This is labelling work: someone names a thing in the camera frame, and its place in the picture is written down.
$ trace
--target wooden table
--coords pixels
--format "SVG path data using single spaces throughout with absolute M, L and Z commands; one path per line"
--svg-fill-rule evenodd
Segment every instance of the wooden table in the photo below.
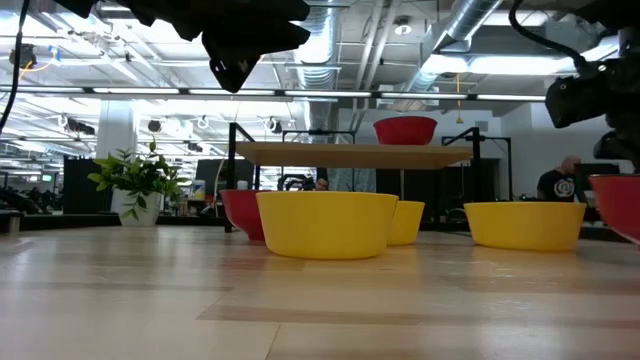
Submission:
M 236 152 L 261 166 L 441 169 L 472 156 L 471 148 L 413 145 L 237 143 Z

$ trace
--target table surface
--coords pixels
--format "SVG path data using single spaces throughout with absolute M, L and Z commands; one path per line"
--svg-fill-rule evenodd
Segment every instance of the table surface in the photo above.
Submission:
M 426 232 L 313 261 L 216 227 L 0 237 L 7 360 L 639 359 L 639 304 L 630 244 L 536 253 Z
M 468 147 L 240 142 L 255 165 L 368 169 L 441 169 L 472 156 Z

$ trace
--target person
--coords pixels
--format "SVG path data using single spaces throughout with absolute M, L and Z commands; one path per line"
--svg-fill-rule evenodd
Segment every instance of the person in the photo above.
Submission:
M 326 179 L 318 178 L 316 181 L 316 191 L 329 191 L 329 182 Z
M 559 167 L 544 173 L 538 181 L 538 200 L 573 202 L 579 194 L 575 173 L 580 162 L 579 157 L 568 156 Z

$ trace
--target ceiling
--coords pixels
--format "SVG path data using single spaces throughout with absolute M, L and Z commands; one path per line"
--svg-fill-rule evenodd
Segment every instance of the ceiling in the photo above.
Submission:
M 14 46 L 17 31 L 17 9 L 21 1 L 9 1 L 0 5 L 0 84 L 11 83 L 12 64 L 9 56 Z M 126 9 L 106 3 L 98 7 L 88 20 L 81 19 L 50 0 L 36 1 L 24 28 L 23 42 L 34 45 L 37 64 L 34 72 L 26 72 L 21 78 L 23 85 L 79 86 L 79 87 L 172 87 L 172 88 L 219 88 L 209 70 L 208 56 L 200 39 L 189 43 L 182 40 L 173 27 L 156 21 L 152 27 L 141 25 Z M 312 5 L 327 2 L 311 1 Z M 373 49 L 381 45 L 382 32 L 389 13 L 391 1 L 385 2 L 379 24 L 372 24 L 376 1 L 333 1 L 331 6 L 337 14 L 337 29 L 332 39 L 337 51 L 333 59 L 325 64 L 335 72 L 334 89 L 353 90 L 369 32 L 377 29 Z M 382 47 L 379 66 L 373 74 L 372 89 L 380 85 L 398 86 L 420 69 L 424 60 L 421 43 L 431 24 L 446 19 L 452 1 L 399 1 L 396 16 L 408 16 L 412 31 L 397 35 L 391 26 L 388 38 Z M 535 31 L 546 31 L 547 36 L 563 38 L 565 43 L 581 50 L 593 46 L 593 28 L 589 24 L 576 23 L 571 18 L 554 21 L 555 14 L 550 2 L 538 2 L 536 9 L 524 9 L 518 13 L 521 23 Z M 557 59 L 535 43 L 521 38 L 508 25 L 507 5 L 502 4 L 474 35 L 471 48 L 465 53 L 450 55 L 471 64 L 475 59 L 487 56 L 536 56 Z M 372 71 L 370 56 L 366 70 Z M 244 88 L 297 89 L 299 61 L 293 51 L 269 54 L 253 70 Z M 504 75 L 473 73 L 467 71 L 438 76 L 434 87 L 440 92 L 473 92 L 479 94 L 543 95 L 549 81 L 555 75 Z M 91 156 L 95 151 L 93 137 L 73 141 L 78 134 L 65 131 L 60 126 L 66 118 L 81 121 L 99 131 L 100 99 L 86 97 L 47 97 L 20 94 L 11 118 L 2 136 L 26 136 L 28 138 L 56 138 L 57 142 L 32 142 L 25 146 L 15 141 L 5 141 L 6 157 L 24 157 L 49 153 L 54 159 L 62 154 Z M 4 106 L 6 97 L 0 102 Z M 281 122 L 284 128 L 305 130 L 303 101 L 215 101 L 215 100 L 164 100 L 161 97 L 133 100 L 140 117 L 141 141 L 151 138 L 148 122 L 157 120 L 194 122 L 192 139 L 219 140 L 221 144 L 206 154 L 193 154 L 186 145 L 161 144 L 168 154 L 220 156 L 224 154 L 228 122 L 242 123 L 248 132 L 259 139 L 279 140 L 265 123 L 269 119 Z M 334 106 L 343 106 L 343 101 Z M 513 108 L 512 103 L 441 101 L 429 106 L 430 110 L 449 111 L 461 106 L 463 110 L 492 110 L 500 116 Z M 349 122 L 340 120 L 334 128 L 346 130 Z M 172 139 L 170 134 L 155 134 L 160 141 Z

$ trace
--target ventilation duct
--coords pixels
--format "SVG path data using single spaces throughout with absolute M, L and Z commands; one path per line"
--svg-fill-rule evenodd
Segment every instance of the ventilation duct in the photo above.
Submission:
M 502 0 L 456 0 L 452 6 L 451 15 L 429 26 L 422 43 L 424 63 L 411 80 L 404 84 L 403 91 L 428 91 L 440 75 L 431 72 L 427 66 L 427 61 L 433 52 L 459 42 L 462 42 L 462 47 L 468 50 L 473 35 L 501 2 Z M 411 106 L 412 102 L 399 100 L 392 108 L 405 110 Z
M 300 26 L 311 32 L 306 44 L 295 51 L 296 62 L 303 65 L 318 65 L 298 68 L 298 81 L 302 89 L 328 90 L 335 88 L 335 70 L 320 66 L 333 61 L 338 12 L 330 7 L 312 7 L 307 20 Z M 329 120 L 333 111 L 330 102 L 309 102 L 305 104 L 305 122 L 308 130 L 331 130 Z

